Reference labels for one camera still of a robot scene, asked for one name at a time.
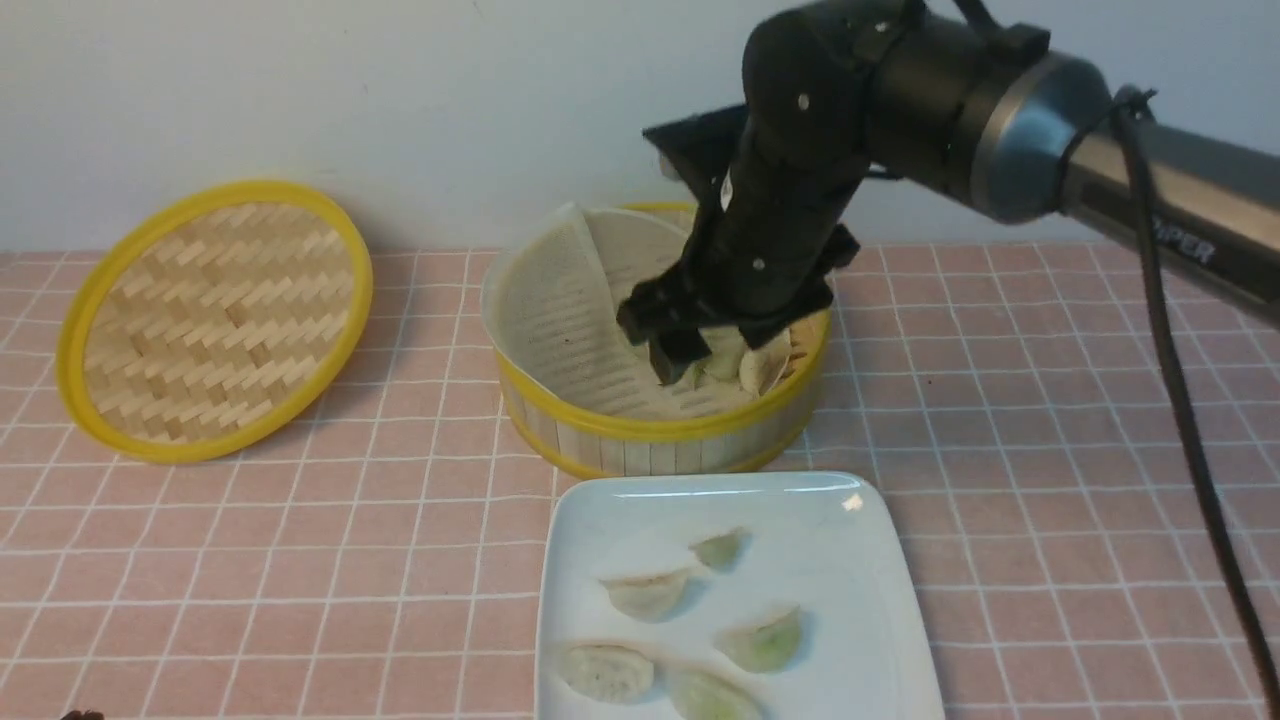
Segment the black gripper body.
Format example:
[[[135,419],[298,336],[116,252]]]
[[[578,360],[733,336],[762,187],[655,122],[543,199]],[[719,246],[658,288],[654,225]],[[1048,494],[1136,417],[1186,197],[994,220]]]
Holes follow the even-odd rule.
[[[814,91],[742,104],[748,124],[718,201],[698,204],[676,264],[620,306],[632,345],[732,327],[760,348],[828,307],[826,275],[858,251],[840,225],[869,168],[852,106]]]

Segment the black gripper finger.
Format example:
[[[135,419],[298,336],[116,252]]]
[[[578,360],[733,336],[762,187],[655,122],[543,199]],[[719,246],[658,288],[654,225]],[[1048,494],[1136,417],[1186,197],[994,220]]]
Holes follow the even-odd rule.
[[[712,350],[701,334],[658,334],[649,341],[649,360],[662,386],[673,386]]]

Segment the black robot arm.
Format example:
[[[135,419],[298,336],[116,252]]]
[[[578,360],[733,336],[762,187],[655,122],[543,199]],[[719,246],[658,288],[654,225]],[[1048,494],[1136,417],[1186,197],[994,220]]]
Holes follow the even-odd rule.
[[[991,220],[1051,214],[1138,245],[1172,272],[1277,320],[1277,159],[1155,120],[1137,87],[1056,53],[1046,29],[960,20],[923,1],[815,1],[758,24],[745,101],[645,131],[698,201],[678,260],[616,319],[660,383],[730,327],[760,348],[833,301],[859,243],[841,217],[873,167]]]

